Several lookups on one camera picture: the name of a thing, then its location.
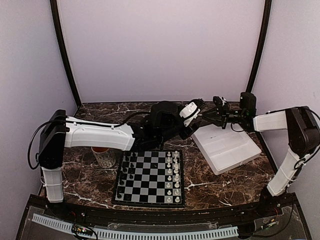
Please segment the white plastic tray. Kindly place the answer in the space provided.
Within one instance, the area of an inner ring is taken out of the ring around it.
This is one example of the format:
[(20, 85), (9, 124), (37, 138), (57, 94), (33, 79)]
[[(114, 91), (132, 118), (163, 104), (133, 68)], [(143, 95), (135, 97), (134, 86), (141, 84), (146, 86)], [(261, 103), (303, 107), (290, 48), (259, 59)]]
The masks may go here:
[(213, 124), (202, 126), (192, 139), (215, 175), (246, 164), (262, 153), (239, 124), (228, 124), (225, 129)]

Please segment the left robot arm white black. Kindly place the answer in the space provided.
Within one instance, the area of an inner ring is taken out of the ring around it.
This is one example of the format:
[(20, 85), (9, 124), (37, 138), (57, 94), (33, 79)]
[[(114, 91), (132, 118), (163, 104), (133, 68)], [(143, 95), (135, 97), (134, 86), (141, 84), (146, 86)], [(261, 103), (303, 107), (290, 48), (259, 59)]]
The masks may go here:
[(185, 105), (172, 101), (160, 101), (150, 111), (136, 112), (122, 123), (102, 123), (67, 116), (58, 109), (49, 121), (40, 125), (37, 166), (41, 168), (47, 199), (51, 210), (60, 218), (71, 213), (65, 203), (62, 183), (62, 166), (65, 148), (98, 147), (121, 151), (142, 152), (160, 148), (180, 136), (190, 137), (199, 127), (192, 121), (204, 106), (201, 98)]

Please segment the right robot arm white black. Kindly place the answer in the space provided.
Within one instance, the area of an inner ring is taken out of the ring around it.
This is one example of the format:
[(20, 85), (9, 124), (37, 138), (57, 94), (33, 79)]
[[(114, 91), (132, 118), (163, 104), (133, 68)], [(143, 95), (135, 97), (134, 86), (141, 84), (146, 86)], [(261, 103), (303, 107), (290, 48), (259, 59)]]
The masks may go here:
[(213, 97), (214, 108), (202, 113), (202, 117), (225, 129), (227, 124), (239, 124), (247, 132), (286, 130), (288, 152), (273, 179), (266, 186), (272, 197), (282, 195), (297, 179), (303, 167), (320, 150), (319, 116), (308, 106), (295, 106), (256, 114), (257, 98), (250, 92), (240, 94), (239, 109), (219, 96)]

